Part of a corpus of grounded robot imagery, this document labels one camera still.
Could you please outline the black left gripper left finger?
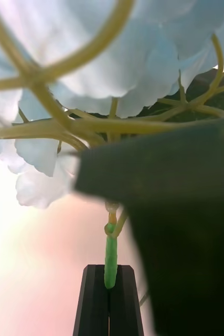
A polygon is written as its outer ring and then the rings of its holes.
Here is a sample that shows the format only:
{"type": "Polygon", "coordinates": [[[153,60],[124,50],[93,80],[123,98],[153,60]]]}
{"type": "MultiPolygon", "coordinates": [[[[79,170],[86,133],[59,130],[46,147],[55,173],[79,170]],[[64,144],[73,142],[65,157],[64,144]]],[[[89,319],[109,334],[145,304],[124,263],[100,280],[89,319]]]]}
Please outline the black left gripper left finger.
{"type": "Polygon", "coordinates": [[[83,270],[73,335],[108,334],[108,291],[104,285],[104,265],[87,265],[83,270]]]}

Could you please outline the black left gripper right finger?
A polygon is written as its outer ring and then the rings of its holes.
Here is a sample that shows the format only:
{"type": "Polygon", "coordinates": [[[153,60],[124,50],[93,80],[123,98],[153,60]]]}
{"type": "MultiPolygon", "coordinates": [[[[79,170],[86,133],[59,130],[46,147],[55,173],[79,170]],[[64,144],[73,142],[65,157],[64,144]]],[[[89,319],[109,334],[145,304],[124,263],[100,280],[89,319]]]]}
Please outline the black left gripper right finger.
{"type": "Polygon", "coordinates": [[[119,265],[110,291],[110,335],[143,334],[134,270],[129,265],[119,265]]]}

